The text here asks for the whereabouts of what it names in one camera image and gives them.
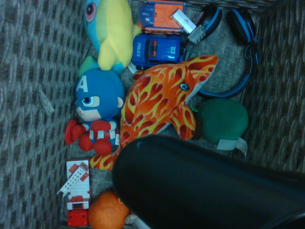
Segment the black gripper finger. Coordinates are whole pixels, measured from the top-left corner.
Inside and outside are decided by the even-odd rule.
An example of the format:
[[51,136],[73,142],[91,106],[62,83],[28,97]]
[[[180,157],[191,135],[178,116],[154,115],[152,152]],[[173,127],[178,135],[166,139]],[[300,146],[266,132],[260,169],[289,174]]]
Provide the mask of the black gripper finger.
[[283,215],[275,219],[270,225],[271,229],[304,229],[305,214],[290,214]]

